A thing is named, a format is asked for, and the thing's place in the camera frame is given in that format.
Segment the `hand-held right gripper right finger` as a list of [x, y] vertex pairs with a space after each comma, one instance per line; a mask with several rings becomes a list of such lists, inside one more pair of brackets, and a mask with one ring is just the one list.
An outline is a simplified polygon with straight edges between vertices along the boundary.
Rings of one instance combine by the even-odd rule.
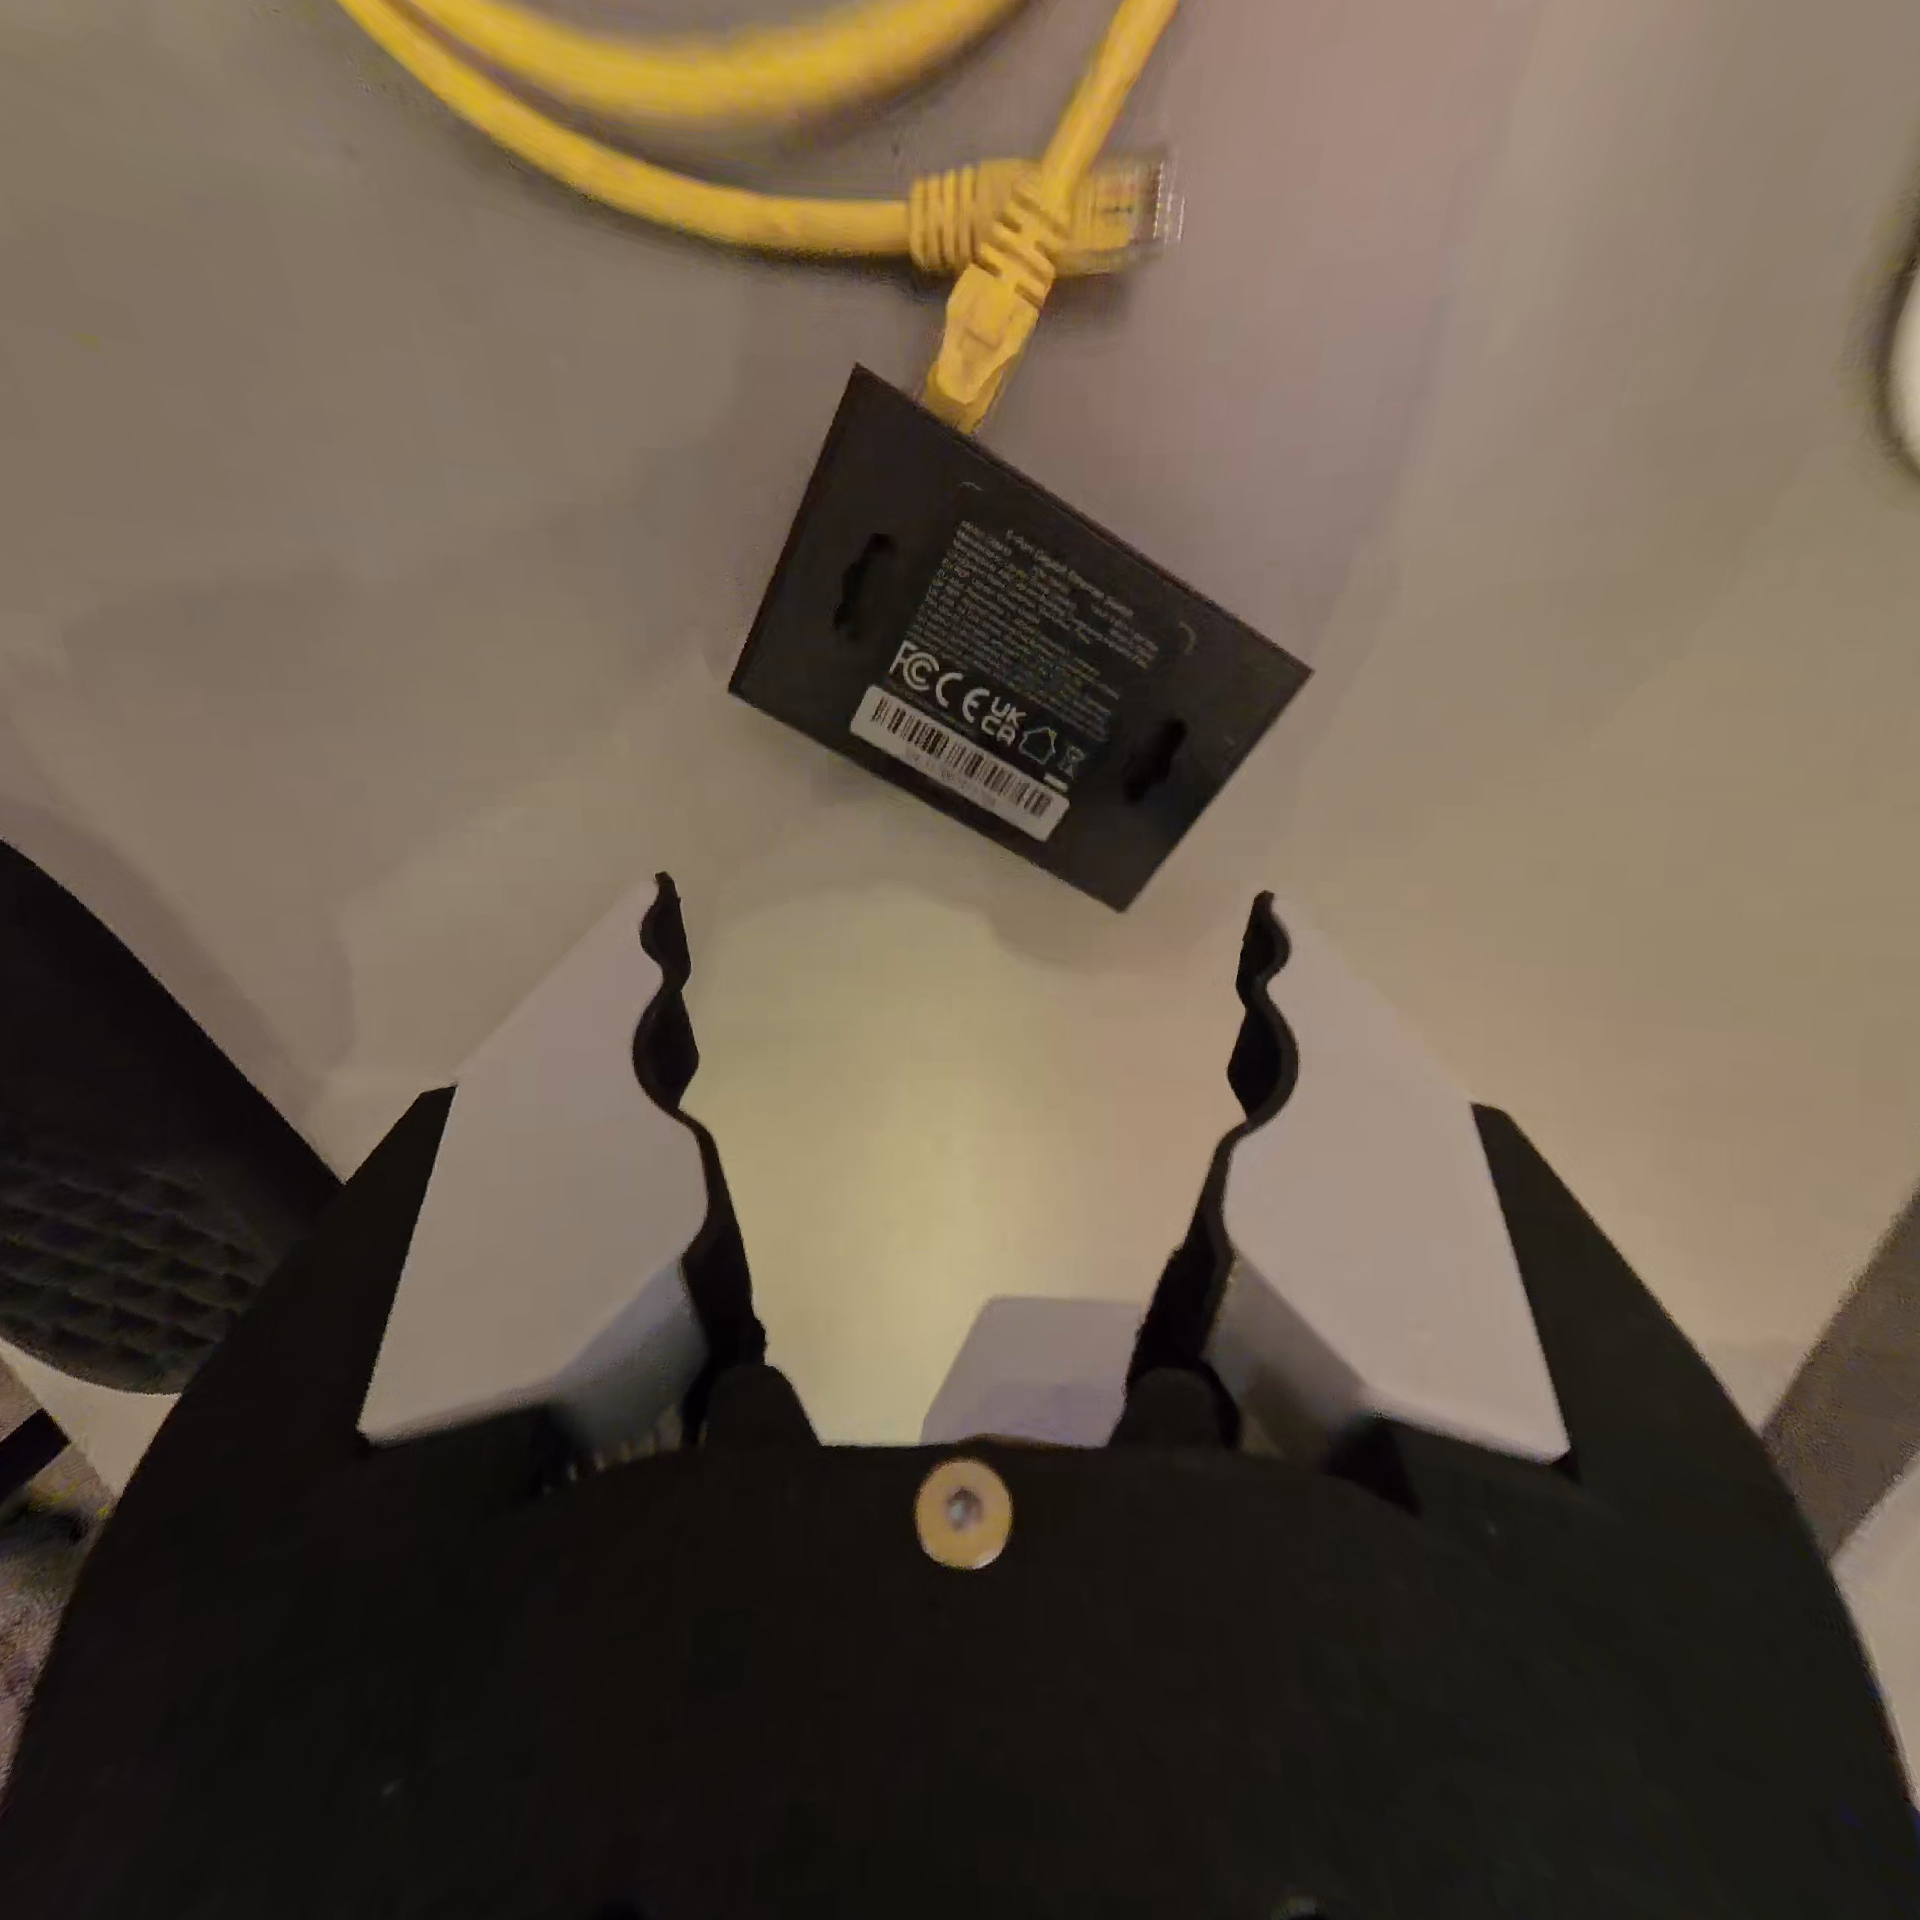
[[1227, 1436], [1329, 1455], [1370, 1425], [1569, 1452], [1469, 1097], [1333, 942], [1259, 894], [1218, 1142], [1128, 1385], [1197, 1376]]

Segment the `black mesh cushion pad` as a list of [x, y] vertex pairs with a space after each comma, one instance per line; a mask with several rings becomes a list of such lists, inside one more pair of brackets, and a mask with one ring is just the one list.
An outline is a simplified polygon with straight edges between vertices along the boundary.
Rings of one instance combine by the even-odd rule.
[[174, 1398], [339, 1186], [155, 975], [3, 848], [3, 1342]]

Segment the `black ethernet switch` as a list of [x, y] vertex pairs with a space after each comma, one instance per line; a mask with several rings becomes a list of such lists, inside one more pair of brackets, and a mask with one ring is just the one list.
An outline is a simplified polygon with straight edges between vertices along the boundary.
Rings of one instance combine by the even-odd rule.
[[1310, 676], [851, 368], [728, 692], [1122, 912]]

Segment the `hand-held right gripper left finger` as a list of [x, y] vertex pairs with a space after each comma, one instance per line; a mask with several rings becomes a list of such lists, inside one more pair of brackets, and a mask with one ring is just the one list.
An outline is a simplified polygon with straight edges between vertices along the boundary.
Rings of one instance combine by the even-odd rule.
[[358, 1428], [542, 1412], [579, 1455], [690, 1439], [766, 1334], [698, 1071], [681, 897], [611, 908], [449, 1092]]

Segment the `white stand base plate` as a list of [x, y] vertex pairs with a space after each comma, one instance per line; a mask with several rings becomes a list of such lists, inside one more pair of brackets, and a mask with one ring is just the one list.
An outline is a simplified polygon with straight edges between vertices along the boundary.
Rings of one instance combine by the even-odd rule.
[[1875, 351], [1875, 409], [1890, 456], [1918, 478], [1918, 244], [1898, 268]]

